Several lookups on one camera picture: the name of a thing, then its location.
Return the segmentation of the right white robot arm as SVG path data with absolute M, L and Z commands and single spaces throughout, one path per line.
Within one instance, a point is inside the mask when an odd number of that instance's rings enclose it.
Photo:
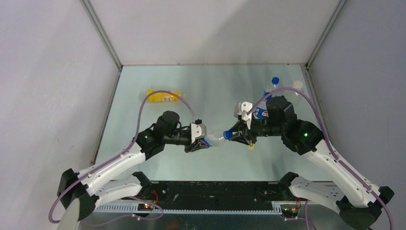
M 237 123 L 230 128 L 230 141 L 253 145 L 259 137 L 280 137 L 291 151 L 304 157 L 330 176 L 334 187 L 313 183 L 294 172 L 279 180 L 279 196 L 284 200 L 304 198 L 338 213 L 355 230 L 367 230 L 393 198 L 390 187 L 377 186 L 355 170 L 331 145 L 321 129 L 297 118 L 294 106 L 283 96 L 266 103 L 268 116 L 255 118 L 253 105 L 238 103 Z

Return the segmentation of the clear crushed bottle blue label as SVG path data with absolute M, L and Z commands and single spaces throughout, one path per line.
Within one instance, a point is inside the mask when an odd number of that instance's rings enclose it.
M 264 119 L 268 118 L 268 110 L 266 106 L 266 102 L 272 97 L 272 95 L 268 96 L 266 99 L 262 100 L 260 104 L 257 106 L 255 112 L 253 113 L 256 119 Z

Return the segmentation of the yellow juice bottle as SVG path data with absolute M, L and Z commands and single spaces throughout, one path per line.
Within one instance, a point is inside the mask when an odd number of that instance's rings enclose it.
M 185 99 L 186 98 L 186 94 L 185 93 L 181 93 L 179 91 L 170 91 L 176 95 L 178 95 L 179 97 Z M 161 103 L 161 102 L 175 102 L 175 101 L 179 101 L 179 98 L 168 94 L 166 92 L 159 92 L 159 93 L 155 93 L 151 96 L 149 96 L 148 102 L 151 103 Z

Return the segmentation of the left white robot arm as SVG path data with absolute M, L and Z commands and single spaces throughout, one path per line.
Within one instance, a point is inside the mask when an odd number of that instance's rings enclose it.
M 159 154 L 168 144 L 182 145 L 186 153 L 205 149 L 204 137 L 206 126 L 200 119 L 188 126 L 180 126 L 179 115 L 165 111 L 150 127 L 136 134 L 129 147 L 115 156 L 79 172 L 73 169 L 63 172 L 56 203 L 68 208 L 78 199 L 78 220 L 81 221 L 111 201 L 131 196 L 147 199 L 153 193 L 152 183 L 143 172 L 134 172 L 122 180 L 115 178 Z

